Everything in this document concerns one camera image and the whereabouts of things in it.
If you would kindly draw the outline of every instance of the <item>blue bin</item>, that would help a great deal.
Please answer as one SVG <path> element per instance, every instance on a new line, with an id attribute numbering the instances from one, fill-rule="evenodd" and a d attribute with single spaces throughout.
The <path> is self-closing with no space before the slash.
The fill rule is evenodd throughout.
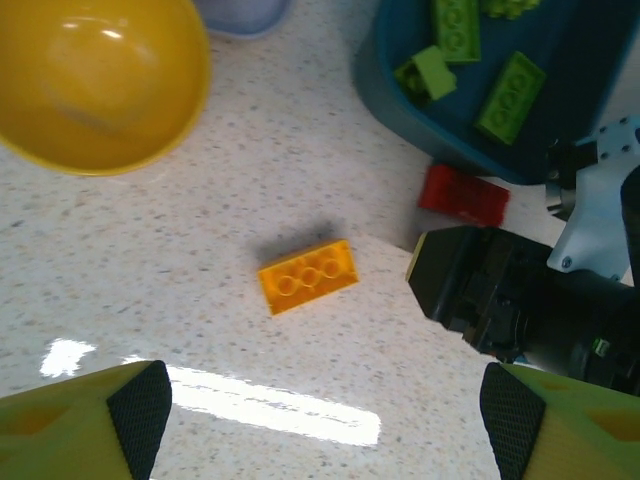
<path id="1" fill-rule="evenodd" d="M 551 144 L 577 140 L 597 126 L 638 30 L 640 0 L 542 0 L 517 20 L 481 14 L 482 61 L 451 66 L 457 90 L 418 109 L 394 81 L 393 70 L 435 43 L 431 20 L 428 0 L 382 0 L 356 58 L 363 102 L 381 123 L 438 161 L 537 184 L 546 179 Z M 518 139 L 505 146 L 473 124 L 516 50 L 547 79 Z"/>

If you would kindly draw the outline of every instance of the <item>countertop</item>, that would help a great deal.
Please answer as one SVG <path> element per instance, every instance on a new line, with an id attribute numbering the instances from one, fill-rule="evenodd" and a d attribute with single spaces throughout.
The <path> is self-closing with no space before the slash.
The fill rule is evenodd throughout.
<path id="1" fill-rule="evenodd" d="M 489 359 L 404 281 L 429 158 L 351 83 L 374 3 L 303 0 L 272 36 L 214 39 L 202 121 L 144 170 L 77 178 L 0 150 L 0 396 L 161 359 L 155 480 L 498 477 Z M 620 85 L 612 117 L 640 105 Z M 531 187 L 506 227 L 552 243 L 562 224 Z M 328 238 L 349 240 L 360 283 L 272 318 L 257 269 Z"/>

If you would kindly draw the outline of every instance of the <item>yellow bowl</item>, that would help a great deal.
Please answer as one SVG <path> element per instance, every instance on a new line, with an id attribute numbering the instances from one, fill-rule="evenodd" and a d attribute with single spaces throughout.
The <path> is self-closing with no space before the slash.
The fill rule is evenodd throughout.
<path id="1" fill-rule="evenodd" d="M 208 97 L 191 0 L 0 0 L 0 140 L 67 173 L 151 163 Z"/>

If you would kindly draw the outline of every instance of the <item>black rubber pad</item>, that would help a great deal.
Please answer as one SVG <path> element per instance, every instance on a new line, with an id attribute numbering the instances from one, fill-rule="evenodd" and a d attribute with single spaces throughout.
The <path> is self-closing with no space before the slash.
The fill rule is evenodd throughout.
<path id="1" fill-rule="evenodd" d="M 159 360 L 107 399 L 133 480 L 149 480 L 171 410 L 171 383 Z"/>
<path id="2" fill-rule="evenodd" d="M 546 404 L 498 363 L 487 365 L 480 411 L 503 480 L 520 480 L 538 438 Z"/>

